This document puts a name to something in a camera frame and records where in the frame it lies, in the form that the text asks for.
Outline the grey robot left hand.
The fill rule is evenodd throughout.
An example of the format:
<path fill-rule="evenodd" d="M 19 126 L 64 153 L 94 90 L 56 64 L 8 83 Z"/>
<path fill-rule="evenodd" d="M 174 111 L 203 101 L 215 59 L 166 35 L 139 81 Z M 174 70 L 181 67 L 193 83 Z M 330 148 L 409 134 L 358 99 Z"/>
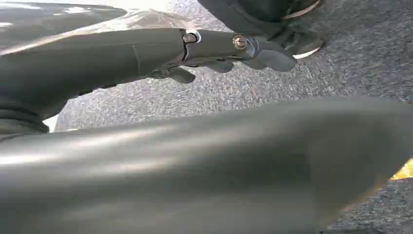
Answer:
<path fill-rule="evenodd" d="M 375 97 L 276 102 L 50 133 L 71 99 L 143 78 L 189 83 L 291 56 L 228 32 L 72 32 L 0 53 L 3 234 L 317 234 L 413 155 L 413 107 Z"/>

